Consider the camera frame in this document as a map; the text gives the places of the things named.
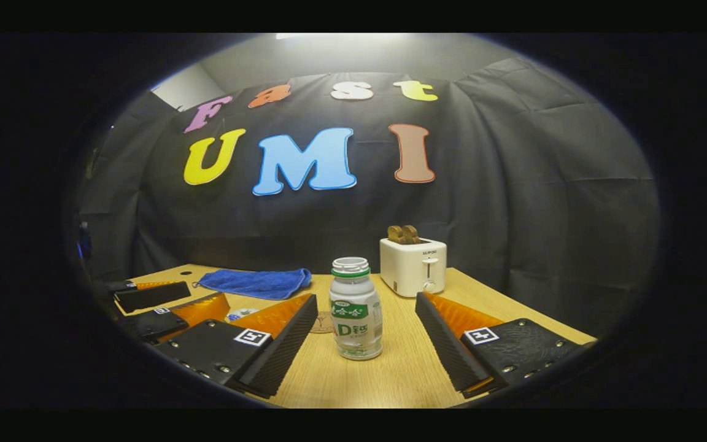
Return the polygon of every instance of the white wall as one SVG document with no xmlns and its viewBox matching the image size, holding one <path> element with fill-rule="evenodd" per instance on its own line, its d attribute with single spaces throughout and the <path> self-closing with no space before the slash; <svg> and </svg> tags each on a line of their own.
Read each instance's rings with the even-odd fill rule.
<svg viewBox="0 0 707 442">
<path fill-rule="evenodd" d="M 154 87 L 152 92 L 180 111 L 224 95 L 201 64 L 194 64 L 174 74 Z"/>
</svg>

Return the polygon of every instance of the foam letter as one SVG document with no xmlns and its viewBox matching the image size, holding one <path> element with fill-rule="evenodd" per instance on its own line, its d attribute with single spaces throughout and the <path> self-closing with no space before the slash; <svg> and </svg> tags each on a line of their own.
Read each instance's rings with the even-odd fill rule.
<svg viewBox="0 0 707 442">
<path fill-rule="evenodd" d="M 253 187 L 258 196 L 273 195 L 283 190 L 283 183 L 277 181 L 277 171 L 293 190 L 304 184 L 312 166 L 315 176 L 308 184 L 315 190 L 348 188 L 356 185 L 356 177 L 348 171 L 346 153 L 348 137 L 354 134 L 350 128 L 330 128 L 318 132 L 312 142 L 302 152 L 288 135 L 264 138 L 258 143 L 263 148 L 261 180 Z"/>
<path fill-rule="evenodd" d="M 427 167 L 424 146 L 424 137 L 430 132 L 413 124 L 392 124 L 389 130 L 400 143 L 400 168 L 395 171 L 395 179 L 401 182 L 434 181 L 435 173 Z"/>
<path fill-rule="evenodd" d="M 266 103 L 274 103 L 275 101 L 280 101 L 283 98 L 286 98 L 288 95 L 291 95 L 291 85 L 289 84 L 281 84 L 280 86 L 275 86 L 275 87 L 269 87 L 269 89 L 262 91 L 258 95 L 255 96 L 255 100 L 250 101 L 250 104 L 247 105 L 248 108 L 253 109 L 257 108 L 258 106 L 263 106 Z"/>
<path fill-rule="evenodd" d="M 190 156 L 187 158 L 185 165 L 185 182 L 192 185 L 206 184 L 207 182 L 214 181 L 218 176 L 221 176 L 231 163 L 236 141 L 239 140 L 239 137 L 241 137 L 244 132 L 246 132 L 245 129 L 235 129 L 225 132 L 225 134 L 220 137 L 222 145 L 220 146 L 220 153 L 217 156 L 217 160 L 212 167 L 207 169 L 201 168 L 201 163 L 204 161 L 207 149 L 211 143 L 214 142 L 214 138 L 204 138 L 203 140 L 194 142 L 193 145 L 190 146 Z"/>
<path fill-rule="evenodd" d="M 332 86 L 334 92 L 331 95 L 338 100 L 366 100 L 374 95 L 372 90 L 368 90 L 371 87 L 361 81 L 344 81 Z"/>
<path fill-rule="evenodd" d="M 185 134 L 206 126 L 207 118 L 217 115 L 217 112 L 220 112 L 220 108 L 222 108 L 222 104 L 230 103 L 231 100 L 233 100 L 233 98 L 228 95 L 228 97 L 219 98 L 198 106 L 198 112 L 196 112 L 196 115 L 193 117 L 193 122 L 185 129 Z"/>
<path fill-rule="evenodd" d="M 429 84 L 421 84 L 416 80 L 411 81 L 398 81 L 395 86 L 399 86 L 402 89 L 403 95 L 412 100 L 419 101 L 435 101 L 438 100 L 437 95 L 432 95 L 431 93 L 424 93 L 424 89 L 432 89 L 433 87 Z"/>
</svg>

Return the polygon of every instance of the blue towel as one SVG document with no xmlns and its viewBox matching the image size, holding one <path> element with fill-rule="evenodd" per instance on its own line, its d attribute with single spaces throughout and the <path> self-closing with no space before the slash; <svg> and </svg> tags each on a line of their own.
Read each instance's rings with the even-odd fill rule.
<svg viewBox="0 0 707 442">
<path fill-rule="evenodd" d="M 286 300 L 309 286 L 312 275 L 306 268 L 294 271 L 232 271 L 219 269 L 198 282 L 207 289 L 267 300 Z"/>
</svg>

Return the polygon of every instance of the black backdrop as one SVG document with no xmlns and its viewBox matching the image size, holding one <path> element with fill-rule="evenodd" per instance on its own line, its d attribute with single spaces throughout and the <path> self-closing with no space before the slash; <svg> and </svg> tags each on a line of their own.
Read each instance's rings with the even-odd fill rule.
<svg viewBox="0 0 707 442">
<path fill-rule="evenodd" d="M 367 257 L 377 272 L 387 226 L 412 224 L 447 244 L 449 266 L 603 335 L 642 294 L 656 258 L 659 202 L 637 143 L 595 98 L 525 59 L 451 83 L 414 79 L 432 86 L 437 101 L 411 100 L 393 86 L 411 79 L 337 73 L 255 85 L 230 93 L 230 103 L 187 134 L 196 109 L 174 115 L 142 98 L 110 131 L 87 182 L 81 215 L 92 230 L 95 275 L 124 279 L 183 263 L 328 273 L 343 255 Z M 332 98 L 343 81 L 369 83 L 375 95 Z M 278 84 L 291 94 L 247 108 Z M 132 114 L 142 122 L 130 123 Z M 396 181 L 392 123 L 428 129 L 435 181 Z M 225 173 L 186 184 L 191 143 L 239 128 L 247 132 Z M 354 187 L 319 191 L 305 182 L 253 195 L 260 140 L 289 134 L 305 149 L 326 128 L 354 131 L 347 142 Z M 220 145 L 208 148 L 204 167 Z"/>
<path fill-rule="evenodd" d="M 89 302 L 61 235 L 86 146 L 138 90 L 238 39 L 0 34 L 0 408 L 254 405 L 214 395 L 123 339 Z M 707 34 L 498 39 L 561 68 L 620 115 L 652 160 L 668 215 L 640 313 L 584 360 L 491 404 L 707 408 Z M 455 415 L 469 417 L 444 419 Z M 662 415 L 675 419 L 651 419 Z"/>
</svg>

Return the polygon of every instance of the yellow letter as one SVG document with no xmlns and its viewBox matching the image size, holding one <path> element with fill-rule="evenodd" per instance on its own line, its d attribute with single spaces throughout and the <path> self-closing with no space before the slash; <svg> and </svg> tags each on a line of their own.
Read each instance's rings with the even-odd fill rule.
<svg viewBox="0 0 707 442">
<path fill-rule="evenodd" d="M 419 101 L 435 101 L 438 100 L 437 95 L 432 95 L 432 93 L 424 93 L 423 89 L 432 89 L 433 87 L 429 84 L 421 84 L 416 80 L 411 81 L 398 81 L 395 86 L 399 86 L 402 90 L 403 95 L 412 100 Z"/>
<path fill-rule="evenodd" d="M 224 173 L 225 169 L 231 163 L 233 149 L 236 147 L 236 141 L 244 134 L 245 129 L 235 129 L 225 132 L 220 139 L 220 153 L 217 156 L 217 161 L 210 168 L 201 168 L 201 163 L 204 161 L 204 156 L 207 149 L 214 142 L 214 138 L 204 138 L 203 140 L 194 142 L 190 146 L 190 156 L 187 158 L 185 165 L 185 182 L 187 184 L 198 185 L 207 184 L 214 181 L 218 176 Z"/>
</svg>

